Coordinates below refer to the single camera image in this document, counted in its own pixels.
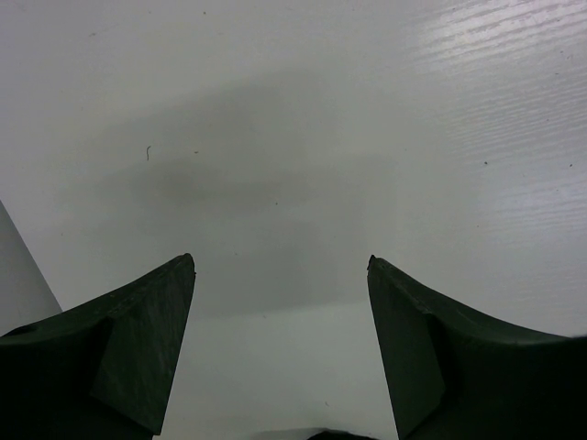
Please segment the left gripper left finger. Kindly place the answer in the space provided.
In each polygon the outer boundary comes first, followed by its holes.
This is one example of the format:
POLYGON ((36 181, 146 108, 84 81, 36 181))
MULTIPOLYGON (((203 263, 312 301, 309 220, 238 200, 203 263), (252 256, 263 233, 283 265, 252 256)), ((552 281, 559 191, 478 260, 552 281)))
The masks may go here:
POLYGON ((1 337, 4 439, 161 434, 194 296, 183 254, 114 291, 1 337))

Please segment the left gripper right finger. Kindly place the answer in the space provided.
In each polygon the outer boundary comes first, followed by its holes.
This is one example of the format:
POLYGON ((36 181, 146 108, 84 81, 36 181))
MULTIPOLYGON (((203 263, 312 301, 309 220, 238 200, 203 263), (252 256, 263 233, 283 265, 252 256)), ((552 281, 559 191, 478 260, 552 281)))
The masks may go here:
POLYGON ((586 340, 510 324, 378 257, 368 290, 402 439, 583 439, 586 340))

